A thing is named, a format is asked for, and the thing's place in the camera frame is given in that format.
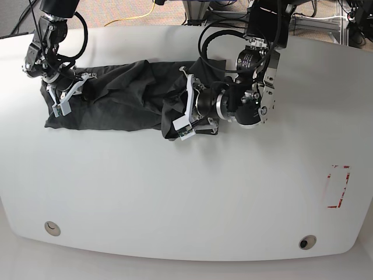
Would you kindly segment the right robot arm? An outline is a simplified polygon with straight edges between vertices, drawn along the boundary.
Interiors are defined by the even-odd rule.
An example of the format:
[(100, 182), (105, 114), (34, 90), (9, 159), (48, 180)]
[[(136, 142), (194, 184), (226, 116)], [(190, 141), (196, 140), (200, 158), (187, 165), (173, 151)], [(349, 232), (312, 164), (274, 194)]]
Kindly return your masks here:
[[(60, 102), (78, 82), (83, 82), (74, 96), (83, 101), (93, 100), (95, 91), (90, 80), (83, 79), (84, 70), (76, 68), (76, 61), (86, 50), (88, 27), (82, 15), (77, 12), (78, 1), (42, 1), (40, 10), (44, 12), (39, 20), (34, 20), (34, 37), (24, 59), (23, 71), (30, 78), (41, 78), (40, 92), (45, 102), (52, 105)], [(68, 19), (77, 17), (83, 26), (83, 44), (76, 55), (60, 54), (59, 45), (68, 34)]]

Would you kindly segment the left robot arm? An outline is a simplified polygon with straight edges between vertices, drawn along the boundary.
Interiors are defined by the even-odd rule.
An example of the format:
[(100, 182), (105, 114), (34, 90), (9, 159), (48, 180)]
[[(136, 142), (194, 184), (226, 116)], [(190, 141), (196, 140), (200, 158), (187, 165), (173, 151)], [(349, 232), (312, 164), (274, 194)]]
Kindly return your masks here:
[[(236, 121), (243, 128), (253, 128), (268, 120), (274, 108), (274, 79), (280, 53), (286, 48), (288, 28), (297, 6), (303, 1), (253, 1), (245, 18), (244, 32), (226, 29), (198, 41), (202, 64), (212, 72), (227, 74), (223, 80), (205, 86), (194, 74), (185, 73), (186, 106), (173, 121), (181, 140), (197, 133), (216, 135), (219, 120)], [(234, 70), (221, 69), (208, 61), (207, 48), (216, 38), (234, 36), (246, 41)]]

